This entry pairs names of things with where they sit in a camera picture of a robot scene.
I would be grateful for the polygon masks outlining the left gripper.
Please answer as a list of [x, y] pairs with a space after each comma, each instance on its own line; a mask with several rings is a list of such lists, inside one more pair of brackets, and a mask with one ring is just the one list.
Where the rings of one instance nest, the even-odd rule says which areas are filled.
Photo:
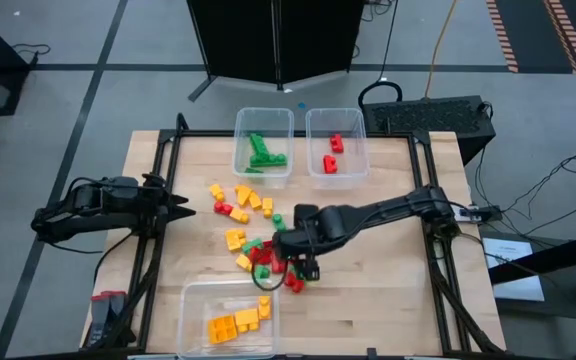
[[178, 205], [187, 203], [188, 199], [180, 195], [169, 195], [166, 180], [159, 175], [143, 174], [143, 177], [141, 223], [167, 223], [169, 220], [183, 219], [196, 214], [195, 210], [185, 207], [168, 209], [168, 200], [171, 204]]

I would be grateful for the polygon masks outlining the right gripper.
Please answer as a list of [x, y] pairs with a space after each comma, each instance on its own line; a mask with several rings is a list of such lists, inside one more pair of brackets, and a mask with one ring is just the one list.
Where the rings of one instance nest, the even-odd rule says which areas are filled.
[[[296, 258], [301, 255], [316, 256], [318, 254], [318, 231], [315, 227], [296, 228], [278, 231], [273, 234], [273, 250], [280, 259]], [[301, 260], [301, 276], [310, 278], [310, 260]], [[320, 278], [318, 261], [311, 260], [311, 278]]]

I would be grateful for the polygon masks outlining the large square yellow block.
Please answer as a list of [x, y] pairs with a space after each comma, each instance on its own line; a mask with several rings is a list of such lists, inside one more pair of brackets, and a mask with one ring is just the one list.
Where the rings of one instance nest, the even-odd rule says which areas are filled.
[[209, 320], [207, 332], [211, 344], [220, 344], [236, 339], [238, 332], [235, 317], [226, 315]]

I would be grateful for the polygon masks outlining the clear plastic bin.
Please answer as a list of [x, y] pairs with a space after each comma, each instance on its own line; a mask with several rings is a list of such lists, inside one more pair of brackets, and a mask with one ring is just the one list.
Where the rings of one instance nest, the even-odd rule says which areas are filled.
[[[325, 190], [350, 189], [369, 174], [363, 114], [355, 108], [314, 108], [305, 115], [308, 172], [314, 187]], [[340, 134], [344, 152], [331, 151], [329, 139]], [[338, 172], [325, 174], [323, 156], [337, 159]]]
[[[247, 174], [253, 155], [249, 136], [257, 133], [264, 138], [269, 154], [285, 154], [287, 164], [281, 167], [259, 167], [263, 174]], [[242, 108], [236, 117], [232, 170], [244, 184], [269, 188], [284, 188], [293, 170], [294, 114], [285, 108]]]
[[[234, 340], [211, 344], [208, 321], [237, 311], [258, 309], [258, 298], [270, 296], [272, 316], [260, 320], [257, 331], [239, 333]], [[199, 282], [181, 294], [177, 355], [182, 360], [261, 360], [277, 354], [279, 345], [279, 294], [259, 289], [250, 280]]]

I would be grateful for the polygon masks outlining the black tool red cap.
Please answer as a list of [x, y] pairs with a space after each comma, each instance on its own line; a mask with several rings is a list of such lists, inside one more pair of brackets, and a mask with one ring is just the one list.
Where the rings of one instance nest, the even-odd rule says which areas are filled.
[[107, 318], [110, 310], [110, 295], [102, 293], [91, 298], [91, 324], [87, 346], [91, 347], [99, 341], [105, 332]]

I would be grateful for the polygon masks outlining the black folding screen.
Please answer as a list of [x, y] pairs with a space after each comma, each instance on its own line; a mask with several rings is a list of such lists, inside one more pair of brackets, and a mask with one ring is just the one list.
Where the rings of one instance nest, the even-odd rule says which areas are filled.
[[364, 0], [186, 0], [207, 75], [266, 84], [348, 71]]

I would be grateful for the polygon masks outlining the black perforated computer case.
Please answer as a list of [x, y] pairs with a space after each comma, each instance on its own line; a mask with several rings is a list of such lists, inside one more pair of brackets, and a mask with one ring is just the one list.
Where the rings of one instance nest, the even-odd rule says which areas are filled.
[[368, 132], [454, 132], [464, 165], [496, 136], [492, 105], [476, 95], [372, 103], [361, 110]]

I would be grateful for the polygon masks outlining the white printed sheet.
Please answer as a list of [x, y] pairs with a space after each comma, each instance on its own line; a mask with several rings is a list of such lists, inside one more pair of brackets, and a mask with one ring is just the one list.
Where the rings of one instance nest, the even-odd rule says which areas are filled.
[[[509, 261], [533, 254], [531, 245], [520, 241], [484, 237], [483, 247], [488, 268], [503, 265]], [[496, 299], [531, 302], [545, 301], [538, 276], [494, 285], [493, 292]]]

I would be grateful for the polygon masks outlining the black metal stand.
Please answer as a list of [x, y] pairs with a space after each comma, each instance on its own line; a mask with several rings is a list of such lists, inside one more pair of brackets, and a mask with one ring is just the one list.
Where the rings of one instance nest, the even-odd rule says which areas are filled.
[[496, 288], [532, 282], [496, 298], [498, 309], [510, 313], [576, 319], [576, 240], [527, 239], [517, 234], [484, 231], [489, 275]]

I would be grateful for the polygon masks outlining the black mat orange stripes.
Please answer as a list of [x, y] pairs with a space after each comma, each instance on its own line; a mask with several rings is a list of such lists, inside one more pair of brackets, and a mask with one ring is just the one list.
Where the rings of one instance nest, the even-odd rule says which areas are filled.
[[486, 0], [508, 69], [576, 73], [576, 0]]

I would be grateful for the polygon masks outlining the black aluminium table frame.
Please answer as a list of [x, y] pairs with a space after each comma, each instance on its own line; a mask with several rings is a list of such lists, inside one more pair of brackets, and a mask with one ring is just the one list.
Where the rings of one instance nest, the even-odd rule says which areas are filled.
[[[439, 171], [433, 158], [433, 146], [446, 145], [451, 152], [448, 159], [450, 170], [460, 170], [457, 163], [458, 148], [452, 133], [433, 133], [427, 143], [415, 145], [412, 135], [372, 134], [370, 141], [380, 149], [391, 150], [395, 158], [394, 170], [409, 177], [411, 187], [421, 187], [422, 177], [427, 175], [436, 183]], [[223, 170], [224, 158], [234, 151], [234, 133], [228, 130], [193, 130], [183, 120], [175, 129], [158, 131], [135, 131], [132, 133], [122, 173], [125, 176], [155, 172], [164, 175], [166, 184], [173, 190], [188, 194], [197, 203], [202, 193], [198, 181], [208, 172]], [[172, 354], [171, 332], [173, 320], [181, 317], [179, 310], [169, 306], [173, 300], [182, 299], [182, 291], [199, 278], [208, 278], [208, 272], [200, 271], [194, 254], [198, 245], [215, 234], [214, 228], [201, 226], [208, 209], [197, 205], [194, 217], [175, 223], [158, 236], [139, 236], [135, 245], [112, 254], [101, 266], [96, 285], [100, 288], [125, 287], [131, 295], [126, 304], [128, 325], [137, 334], [134, 346], [113, 346], [100, 342], [95, 347], [82, 347], [74, 353], [76, 360], [129, 360], [142, 357], [147, 360], [169, 357]], [[502, 344], [494, 344], [478, 321], [463, 303], [458, 288], [458, 273], [449, 237], [438, 240], [435, 228], [418, 221], [407, 226], [389, 225], [377, 232], [384, 243], [395, 243], [402, 233], [409, 232], [408, 241], [414, 246], [413, 258], [419, 260], [418, 271], [423, 281], [405, 291], [419, 295], [421, 304], [416, 310], [433, 311], [429, 326], [435, 330], [433, 337], [435, 355], [440, 358], [465, 360], [491, 360], [503, 357], [506, 350]], [[440, 266], [434, 258], [433, 246], [439, 242], [445, 249], [445, 265]]]

